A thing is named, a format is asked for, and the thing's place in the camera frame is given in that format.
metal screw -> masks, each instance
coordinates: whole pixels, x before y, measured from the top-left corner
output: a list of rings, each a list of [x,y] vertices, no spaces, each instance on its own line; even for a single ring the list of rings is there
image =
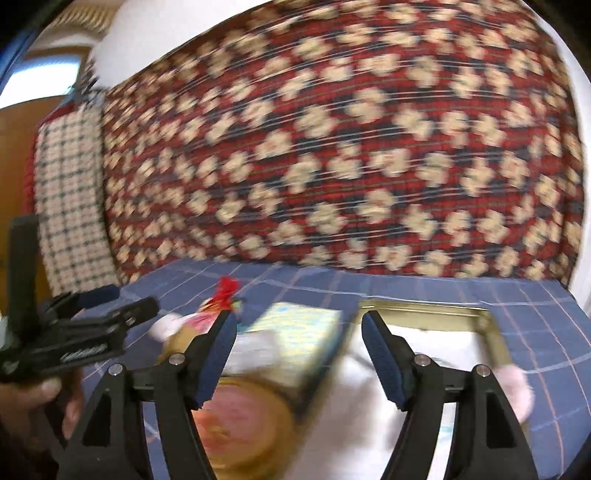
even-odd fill
[[[420,353],[414,356],[414,362],[421,367],[426,367],[431,363],[431,359],[427,355]]]
[[[109,375],[113,375],[116,377],[123,371],[123,365],[121,364],[113,364],[109,367]]]
[[[182,353],[173,353],[168,357],[168,363],[171,365],[180,365],[184,362],[184,355]]]
[[[491,369],[486,365],[478,365],[476,367],[476,373],[481,377],[488,377],[491,374]]]

white paper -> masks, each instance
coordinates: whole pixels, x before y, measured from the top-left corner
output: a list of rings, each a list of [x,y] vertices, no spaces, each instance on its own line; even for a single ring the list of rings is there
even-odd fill
[[[470,371],[488,359],[477,334],[389,327],[411,348],[451,366]],[[284,480],[376,480],[392,455],[405,413],[386,399],[357,326],[350,352],[337,365],[333,385],[305,443]],[[359,362],[354,356],[365,361]],[[444,406],[441,429],[428,480],[443,478],[451,447],[454,404]]]

checkered cloth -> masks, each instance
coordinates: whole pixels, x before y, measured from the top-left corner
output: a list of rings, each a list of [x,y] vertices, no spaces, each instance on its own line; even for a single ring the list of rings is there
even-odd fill
[[[118,301],[88,314],[147,295],[160,299],[161,315],[188,314],[213,294],[221,275],[241,282],[246,324],[277,301],[341,310],[344,322],[351,321],[367,297],[487,308],[535,391],[530,445],[540,477],[564,472],[591,430],[591,323],[557,281],[390,277],[323,267],[178,260],[127,285]],[[149,366],[160,353],[161,344],[146,335],[151,324],[130,331],[123,358],[129,368]],[[121,359],[87,369],[87,394],[116,361]],[[154,478],[164,480],[168,474],[152,404],[144,414]]]
[[[54,295],[118,284],[103,219],[100,108],[41,126],[35,150],[35,211]]]

red fabric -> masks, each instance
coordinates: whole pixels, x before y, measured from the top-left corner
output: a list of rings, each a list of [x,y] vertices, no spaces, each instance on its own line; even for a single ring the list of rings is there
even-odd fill
[[[38,125],[37,128],[39,129],[40,126],[50,122],[51,120],[55,120],[61,116],[67,115],[68,113],[72,113],[74,111],[74,103],[70,102],[65,105],[61,105],[52,111],[47,117],[45,117]],[[23,178],[23,197],[22,197],[22,213],[26,215],[28,213],[35,213],[35,151],[37,148],[37,134],[35,133],[35,137],[33,139],[33,145],[31,147],[31,152],[27,157],[25,162],[25,169],[24,169],[24,178]]]
[[[581,146],[529,10],[287,0],[233,22],[107,95],[125,275],[189,256],[568,282]]]

blue gripper pad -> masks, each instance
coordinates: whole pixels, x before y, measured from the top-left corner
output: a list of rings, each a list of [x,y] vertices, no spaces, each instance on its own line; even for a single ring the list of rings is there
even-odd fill
[[[405,411],[408,407],[408,397],[412,395],[414,382],[412,375],[403,373],[407,368],[403,367],[401,370],[397,362],[411,360],[414,356],[412,350],[403,338],[390,333],[379,313],[374,310],[364,314],[361,321],[361,336],[386,398],[394,402],[400,410]],[[396,357],[396,352],[392,351],[393,346],[400,347]]]
[[[207,357],[203,362],[201,372],[199,374],[199,388],[194,396],[194,400],[199,408],[213,397],[213,392],[216,389],[217,382],[222,376],[222,371],[230,355],[230,350],[234,346],[236,340],[236,327],[238,319],[236,315],[230,313],[223,322],[222,327],[217,332],[215,340],[213,341]],[[211,329],[206,335],[215,335],[217,331],[216,324],[212,325]]]

